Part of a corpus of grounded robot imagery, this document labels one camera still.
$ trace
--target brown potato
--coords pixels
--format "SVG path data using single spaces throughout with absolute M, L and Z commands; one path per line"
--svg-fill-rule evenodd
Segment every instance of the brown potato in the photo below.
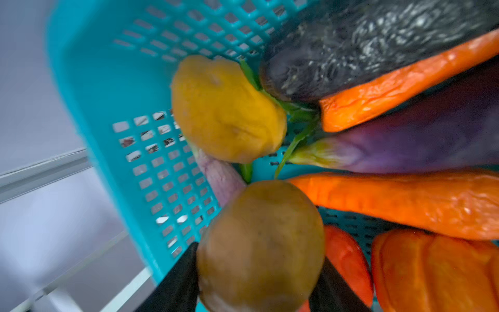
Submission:
M 324 263 L 319 212 L 284 181 L 249 185 L 208 227 L 197 251 L 211 312 L 295 312 Z

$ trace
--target wrinkled carrot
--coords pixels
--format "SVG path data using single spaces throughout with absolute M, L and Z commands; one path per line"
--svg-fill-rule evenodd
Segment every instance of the wrinkled carrot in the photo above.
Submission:
M 499 239 L 499 173 L 318 173 L 289 180 L 317 206 L 357 212 L 470 240 Z
M 322 128 L 326 132 L 337 132 L 373 119 L 498 54 L 499 29 L 496 29 L 446 52 L 320 100 Z
M 359 244 L 350 234 L 332 225 L 324 226 L 324 236 L 326 257 L 353 292 L 366 306 L 371 307 L 374 298 L 373 282 L 369 265 Z M 298 312 L 310 312 L 308 301 Z

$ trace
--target purple eggplant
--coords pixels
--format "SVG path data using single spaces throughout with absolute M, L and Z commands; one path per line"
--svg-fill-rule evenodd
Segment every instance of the purple eggplant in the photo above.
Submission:
M 299 148 L 289 161 L 363 173 L 498 164 L 499 60 L 406 109 Z

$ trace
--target teal plastic basket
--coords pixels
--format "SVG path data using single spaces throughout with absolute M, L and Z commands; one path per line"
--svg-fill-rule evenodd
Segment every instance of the teal plastic basket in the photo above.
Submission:
M 305 1 L 61 0 L 53 12 L 47 45 L 55 81 L 155 281 L 220 211 L 171 111 L 179 62 L 203 54 L 257 64 L 269 35 Z M 284 146 L 255 161 L 254 181 L 273 178 L 300 127 L 290 125 Z M 281 178 L 321 170 L 286 165 Z M 368 260 L 374 236 L 393 227 L 319 209 Z

